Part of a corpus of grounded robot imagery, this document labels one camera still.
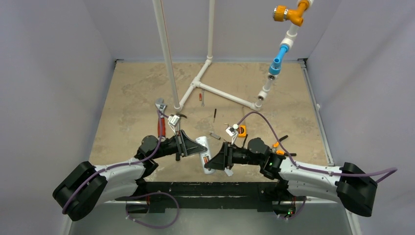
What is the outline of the white remote control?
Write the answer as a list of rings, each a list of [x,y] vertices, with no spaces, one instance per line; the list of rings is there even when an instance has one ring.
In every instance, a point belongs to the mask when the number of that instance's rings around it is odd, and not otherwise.
[[[196,142],[206,148],[206,151],[203,151],[203,152],[199,153],[200,159],[204,155],[209,155],[209,158],[211,160],[212,156],[211,156],[210,147],[209,147],[207,137],[206,136],[198,137],[198,138],[196,138]],[[215,169],[206,168],[203,164],[202,164],[202,169],[204,171],[204,174],[206,174],[206,175],[210,175],[210,174],[213,174],[213,173],[216,172]]]

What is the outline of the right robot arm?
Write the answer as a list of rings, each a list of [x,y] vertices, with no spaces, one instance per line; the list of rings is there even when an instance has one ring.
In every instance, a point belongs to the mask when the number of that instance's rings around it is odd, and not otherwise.
[[[201,162],[209,170],[222,170],[227,174],[234,164],[257,165],[260,174],[277,180],[275,193],[279,200],[316,197],[340,203],[360,216],[372,215],[378,184],[355,164],[305,170],[312,165],[292,163],[288,157],[273,152],[260,138],[251,139],[246,148],[224,142],[214,157],[201,155]]]

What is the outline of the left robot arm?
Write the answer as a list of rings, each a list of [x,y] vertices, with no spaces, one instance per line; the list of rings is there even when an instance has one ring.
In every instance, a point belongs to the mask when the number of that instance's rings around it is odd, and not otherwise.
[[[206,140],[190,139],[180,130],[178,135],[161,141],[149,135],[143,138],[134,157],[108,165],[80,163],[53,191],[52,197],[72,221],[86,217],[96,206],[122,197],[140,200],[145,185],[137,182],[158,167],[155,159],[178,155],[187,157],[209,150]]]

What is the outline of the white battery cover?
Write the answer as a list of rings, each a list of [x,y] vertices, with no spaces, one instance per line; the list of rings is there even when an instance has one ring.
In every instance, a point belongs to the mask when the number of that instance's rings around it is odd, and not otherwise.
[[[228,177],[231,177],[232,175],[233,175],[233,171],[231,170],[231,169],[224,169],[224,172],[226,173],[226,175],[228,176]]]

